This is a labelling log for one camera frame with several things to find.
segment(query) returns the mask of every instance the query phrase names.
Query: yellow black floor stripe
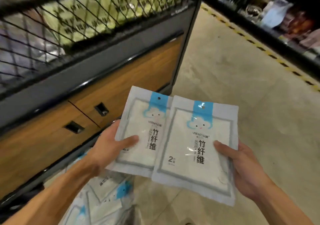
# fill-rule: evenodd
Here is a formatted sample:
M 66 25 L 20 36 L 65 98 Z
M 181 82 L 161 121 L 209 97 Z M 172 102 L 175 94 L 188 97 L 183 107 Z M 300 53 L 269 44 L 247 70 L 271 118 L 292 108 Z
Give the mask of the yellow black floor stripe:
M 272 52 L 270 52 L 269 50 L 265 49 L 264 46 L 262 44 L 260 44 L 259 42 L 255 42 L 253 41 L 250 37 L 246 36 L 245 34 L 243 34 L 243 32 L 239 32 L 236 28 L 234 28 L 232 25 L 230 25 L 227 21 L 225 21 L 222 17 L 220 17 L 218 14 L 213 13 L 212 11 L 209 10 L 209 8 L 205 7 L 203 4 L 201 5 L 201 8 L 208 12 L 208 14 L 214 16 L 216 19 L 218 19 L 218 21 L 222 22 L 223 24 L 225 24 L 228 28 L 232 29 L 235 33 L 237 33 L 238 35 L 240 35 L 241 37 L 244 37 L 248 42 L 250 42 L 251 44 L 253 44 L 254 46 L 256 46 L 258 49 L 260 49 L 262 52 L 266 53 L 269 57 L 273 58 L 276 60 L 276 62 L 278 62 L 280 65 L 282 65 L 286 70 L 290 71 L 291 73 L 293 73 L 295 76 L 299 77 L 300 79 L 302 79 L 306 84 L 308 84 L 309 86 L 312 86 L 314 90 L 318 91 L 320 93 L 320 87 L 315 84 L 312 83 L 313 80 L 304 77 L 302 74 L 298 73 L 295 69 L 289 67 L 289 65 L 287 65 L 282 59 L 280 59 L 279 57 L 275 56 Z

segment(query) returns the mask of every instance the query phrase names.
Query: person's left hand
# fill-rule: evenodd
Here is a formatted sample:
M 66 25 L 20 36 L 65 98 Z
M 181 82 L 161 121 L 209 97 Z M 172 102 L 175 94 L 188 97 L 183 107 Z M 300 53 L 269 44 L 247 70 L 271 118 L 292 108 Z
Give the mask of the person's left hand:
M 119 123 L 120 120 L 117 120 L 105 129 L 99 136 L 94 147 L 91 148 L 84 158 L 95 166 L 97 169 L 96 175 L 99 175 L 106 166 L 114 161 L 122 149 L 133 146 L 139 141 L 139 137 L 137 135 L 133 135 L 122 141 L 116 141 L 114 137 Z

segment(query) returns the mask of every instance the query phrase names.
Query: wire grid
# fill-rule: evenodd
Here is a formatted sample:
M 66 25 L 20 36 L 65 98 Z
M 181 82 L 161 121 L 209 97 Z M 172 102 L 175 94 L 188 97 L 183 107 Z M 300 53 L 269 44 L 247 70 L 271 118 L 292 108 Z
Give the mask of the wire grid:
M 185 1 L 55 0 L 1 18 L 0 88 L 39 75 L 53 62 L 64 64 L 71 47 L 88 48 L 80 41 L 98 35 L 110 38 L 128 22 L 162 13 Z

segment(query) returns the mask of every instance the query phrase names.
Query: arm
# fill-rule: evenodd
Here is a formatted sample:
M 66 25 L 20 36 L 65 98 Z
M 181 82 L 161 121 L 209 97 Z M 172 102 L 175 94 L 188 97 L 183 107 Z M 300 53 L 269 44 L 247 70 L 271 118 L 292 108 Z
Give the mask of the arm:
M 252 150 L 239 141 L 238 150 L 214 141 L 217 151 L 232 159 L 235 185 L 239 192 L 253 200 L 270 225 L 313 225 L 312 221 L 269 178 Z
M 56 225 L 82 187 L 111 163 L 123 148 L 138 142 L 138 136 L 115 141 L 114 136 L 120 121 L 116 121 L 98 138 L 89 153 L 65 174 L 58 177 L 4 225 Z

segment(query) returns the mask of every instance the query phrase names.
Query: concrete floor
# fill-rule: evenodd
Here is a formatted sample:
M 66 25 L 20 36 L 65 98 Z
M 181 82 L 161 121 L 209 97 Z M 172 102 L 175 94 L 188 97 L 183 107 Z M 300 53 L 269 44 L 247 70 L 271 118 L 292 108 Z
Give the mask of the concrete floor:
M 320 93 L 201 9 L 172 95 L 238 105 L 239 138 L 320 224 Z M 143 177 L 134 187 L 144 225 L 267 224 L 240 193 L 228 207 Z

